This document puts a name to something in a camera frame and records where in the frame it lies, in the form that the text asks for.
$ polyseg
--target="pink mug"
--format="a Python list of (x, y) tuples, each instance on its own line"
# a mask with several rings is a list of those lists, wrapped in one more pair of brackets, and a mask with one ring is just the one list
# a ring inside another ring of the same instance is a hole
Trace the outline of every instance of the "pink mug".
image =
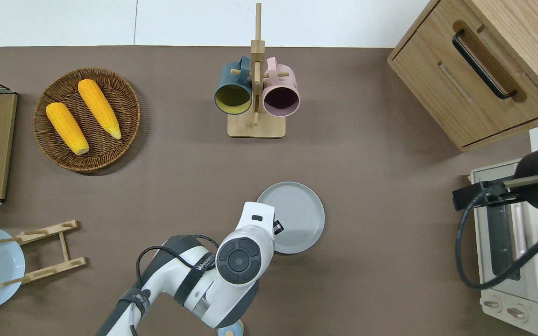
[[(278, 77), (278, 72), (288, 72), (288, 76)], [(275, 57), (267, 59), (269, 78), (263, 81), (263, 107), (276, 117), (288, 117), (300, 107), (300, 96), (296, 76), (290, 68), (277, 64)]]

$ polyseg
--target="brown table surface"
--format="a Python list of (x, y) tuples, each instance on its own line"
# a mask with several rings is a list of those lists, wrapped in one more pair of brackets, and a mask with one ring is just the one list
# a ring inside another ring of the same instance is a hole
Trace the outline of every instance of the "brown table surface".
[[(177, 234), (217, 241), (246, 201), (297, 181), (323, 202), (326, 224), (304, 253), (276, 255), (243, 317), (246, 335), (529, 335), (481, 311), (457, 276), (465, 175), (529, 152), (529, 137), (460, 153), (386, 63), (390, 49), (272, 48), (296, 73), (301, 107), (281, 140), (233, 139), (214, 102), (238, 47), (0, 48), (0, 83), (19, 95), (8, 200), (10, 234), (76, 219), (71, 258), (88, 265), (22, 285), (0, 306), (0, 335), (90, 335), (135, 282), (135, 259)], [(128, 80), (143, 125), (99, 176), (59, 168), (32, 132), (36, 102), (66, 72), (98, 67)], [(63, 261), (58, 240), (23, 247), (27, 271)], [(474, 275), (474, 231), (466, 264)], [(141, 335), (215, 335), (163, 295)]]

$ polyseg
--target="wooden cabinet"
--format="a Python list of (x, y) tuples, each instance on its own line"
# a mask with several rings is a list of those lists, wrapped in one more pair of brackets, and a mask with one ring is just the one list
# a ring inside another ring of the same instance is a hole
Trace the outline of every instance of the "wooden cabinet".
[(461, 151), (538, 126), (538, 0), (432, 0), (388, 62)]

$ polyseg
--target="yellow corn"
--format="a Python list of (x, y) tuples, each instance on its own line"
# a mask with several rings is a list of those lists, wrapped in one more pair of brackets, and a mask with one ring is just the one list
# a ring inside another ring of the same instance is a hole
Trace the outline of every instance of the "yellow corn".
[(76, 155), (88, 152), (88, 143), (70, 110), (63, 103), (51, 103), (45, 108), (47, 118)]
[(83, 79), (78, 83), (78, 92), (101, 127), (114, 138), (120, 139), (118, 120), (97, 83), (92, 79)]

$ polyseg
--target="round wicker tray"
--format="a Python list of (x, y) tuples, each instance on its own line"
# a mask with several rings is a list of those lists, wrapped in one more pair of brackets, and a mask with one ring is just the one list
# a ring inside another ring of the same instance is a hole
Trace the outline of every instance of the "round wicker tray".
[[(95, 81), (120, 124), (122, 138), (116, 140), (96, 121), (78, 92), (78, 83), (89, 78)], [(74, 154), (57, 134), (47, 118), (45, 108), (53, 102), (66, 104), (88, 142), (88, 152)], [(34, 133), (41, 151), (62, 168), (90, 172), (117, 161), (132, 145), (141, 122), (141, 104), (132, 86), (113, 71), (98, 68), (78, 69), (54, 81), (35, 109)]]

